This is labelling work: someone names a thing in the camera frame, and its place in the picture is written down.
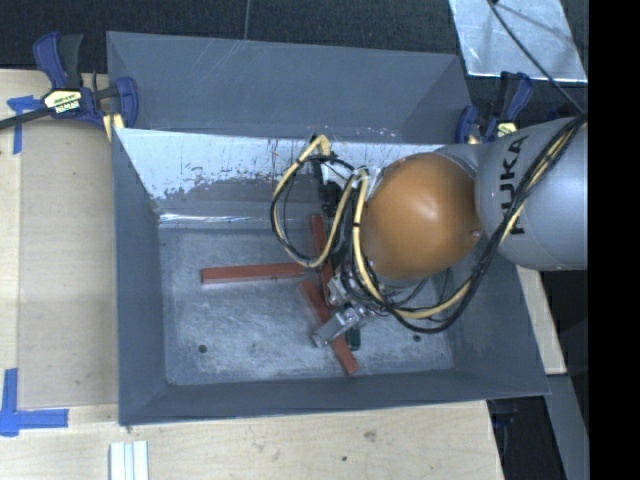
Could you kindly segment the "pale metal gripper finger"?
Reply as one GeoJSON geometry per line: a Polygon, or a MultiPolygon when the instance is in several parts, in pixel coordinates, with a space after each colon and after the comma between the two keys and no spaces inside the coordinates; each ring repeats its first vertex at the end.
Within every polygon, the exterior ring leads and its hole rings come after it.
{"type": "Polygon", "coordinates": [[[325,299],[333,307],[343,306],[347,302],[347,291],[338,274],[325,283],[325,299]]]}
{"type": "Polygon", "coordinates": [[[361,320],[362,314],[354,307],[339,310],[312,334],[312,340],[317,347],[325,347],[356,327],[361,320]]]}

